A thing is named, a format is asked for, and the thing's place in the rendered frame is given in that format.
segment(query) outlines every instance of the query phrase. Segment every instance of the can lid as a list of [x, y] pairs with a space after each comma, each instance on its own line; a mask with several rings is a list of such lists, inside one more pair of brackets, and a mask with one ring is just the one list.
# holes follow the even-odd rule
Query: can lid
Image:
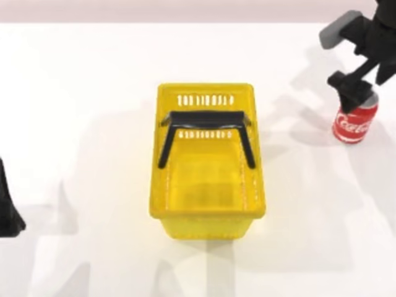
[[378, 94], [376, 92], [373, 92], [372, 96], [368, 98], [366, 102], [364, 102], [359, 107], [363, 109], [372, 108], [373, 106], [376, 106], [378, 104], [378, 101], [379, 101]]

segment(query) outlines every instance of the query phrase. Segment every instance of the coca-cola logo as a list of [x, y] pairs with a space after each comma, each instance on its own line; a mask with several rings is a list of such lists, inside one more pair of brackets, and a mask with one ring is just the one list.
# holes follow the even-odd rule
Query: coca-cola logo
[[339, 113], [337, 115], [336, 119], [337, 125], [339, 125], [342, 129], [351, 132], [351, 133], [364, 133], [369, 129], [369, 126], [371, 124], [371, 120], [368, 122], [365, 122], [363, 124], [357, 125], [357, 124], [351, 124], [348, 122], [348, 116], [342, 113]]

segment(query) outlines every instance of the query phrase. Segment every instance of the yellow basket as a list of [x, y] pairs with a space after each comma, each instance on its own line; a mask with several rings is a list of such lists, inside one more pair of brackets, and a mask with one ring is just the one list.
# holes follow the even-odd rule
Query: yellow basket
[[176, 239], [236, 239], [265, 212], [248, 84], [158, 88], [150, 214]]

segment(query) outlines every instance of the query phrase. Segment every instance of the coca-cola can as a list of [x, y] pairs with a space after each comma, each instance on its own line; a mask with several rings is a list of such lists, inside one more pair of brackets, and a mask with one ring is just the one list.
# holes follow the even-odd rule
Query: coca-cola can
[[366, 136], [377, 110], [377, 94], [374, 94], [350, 114], [345, 114], [339, 109], [332, 127], [334, 136], [346, 144], [361, 142]]

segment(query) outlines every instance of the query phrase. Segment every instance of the black object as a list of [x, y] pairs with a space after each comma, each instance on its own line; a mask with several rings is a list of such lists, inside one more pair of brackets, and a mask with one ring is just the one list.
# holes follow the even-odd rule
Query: black object
[[161, 122], [161, 126], [167, 125], [169, 129], [158, 162], [161, 169], [166, 166], [177, 129], [237, 129], [247, 164], [252, 169], [256, 167], [246, 130], [251, 121], [243, 111], [171, 111]]
[[351, 113], [373, 95], [372, 85], [362, 80], [379, 65], [376, 84], [386, 83], [396, 74], [396, 0], [377, 0], [373, 20], [360, 12], [350, 11], [321, 32], [325, 49], [337, 46], [343, 39], [356, 45], [355, 54], [367, 61], [351, 74], [336, 72], [328, 83], [340, 95], [344, 113]]
[[0, 159], [0, 238], [16, 237], [24, 229], [26, 224], [12, 203], [4, 165]]

